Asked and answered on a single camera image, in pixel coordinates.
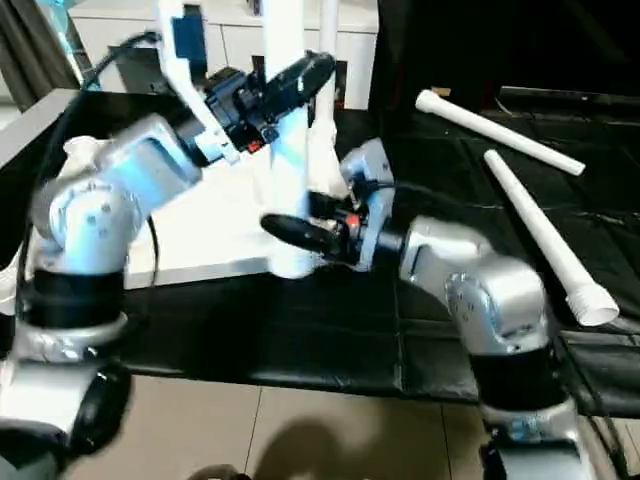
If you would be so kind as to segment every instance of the black table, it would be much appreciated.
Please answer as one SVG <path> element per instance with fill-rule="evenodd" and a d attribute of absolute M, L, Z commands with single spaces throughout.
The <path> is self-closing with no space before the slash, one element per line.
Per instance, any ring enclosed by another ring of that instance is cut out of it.
<path fill-rule="evenodd" d="M 104 137 L 151 111 L 166 113 L 170 97 L 92 94 L 69 136 Z M 494 146 L 435 117 L 416 113 L 381 129 L 365 112 L 337 116 L 342 156 L 381 134 L 396 178 L 491 208 L 452 207 L 399 192 L 394 221 L 416 214 L 466 223 L 495 248 L 529 262 L 548 290 L 549 315 L 562 325 L 610 413 L 640 416 L 640 126 L 533 114 L 494 115 L 510 128 L 584 161 L 579 178 L 502 149 L 594 278 L 622 309 L 621 321 L 581 328 L 564 292 L 481 160 Z M 50 129 L 0 170 L 5 216 L 0 261 L 19 242 L 34 159 Z M 393 272 L 358 274 L 328 268 L 298 281 L 269 275 L 163 286 L 127 293 L 126 310 L 143 328 L 122 358 L 136 373 L 473 402 L 477 390 L 447 312 L 400 283 Z"/>

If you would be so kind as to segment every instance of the white tube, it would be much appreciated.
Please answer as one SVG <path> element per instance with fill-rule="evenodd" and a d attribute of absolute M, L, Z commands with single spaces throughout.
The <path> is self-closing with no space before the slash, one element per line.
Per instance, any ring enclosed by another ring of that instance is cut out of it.
<path fill-rule="evenodd" d="M 284 3 L 262 1 L 267 80 L 304 56 L 304 1 Z M 307 108 L 299 108 L 280 120 L 278 133 L 279 138 L 271 144 L 270 210 L 308 218 Z M 300 278 L 313 271 L 314 256 L 274 239 L 268 264 L 275 275 Z"/>
<path fill-rule="evenodd" d="M 338 9 L 339 0 L 323 0 L 320 19 L 320 51 L 334 57 L 338 51 Z M 316 120 L 327 119 L 333 122 L 335 103 L 336 74 L 318 92 L 316 96 Z"/>
<path fill-rule="evenodd" d="M 498 152 L 487 150 L 484 159 L 560 279 L 578 322 L 592 327 L 614 320 L 620 313 L 615 300 L 593 280 Z"/>
<path fill-rule="evenodd" d="M 320 50 L 336 57 L 338 50 L 339 0 L 322 1 L 320 22 Z M 320 89 L 316 96 L 316 115 L 309 130 L 309 188 L 313 191 L 342 198 L 349 193 L 340 172 L 336 155 L 335 106 L 336 74 Z"/>
<path fill-rule="evenodd" d="M 416 100 L 416 108 L 425 113 L 435 113 L 439 117 L 446 118 L 450 122 L 456 123 L 476 133 L 500 142 L 519 152 L 525 153 L 541 162 L 552 165 L 560 170 L 564 170 L 571 175 L 580 175 L 584 170 L 584 163 L 580 163 L 552 148 L 509 130 L 502 125 L 498 125 L 491 120 L 487 120 L 480 115 L 458 107 L 451 102 L 440 98 L 430 90 L 423 90 Z"/>

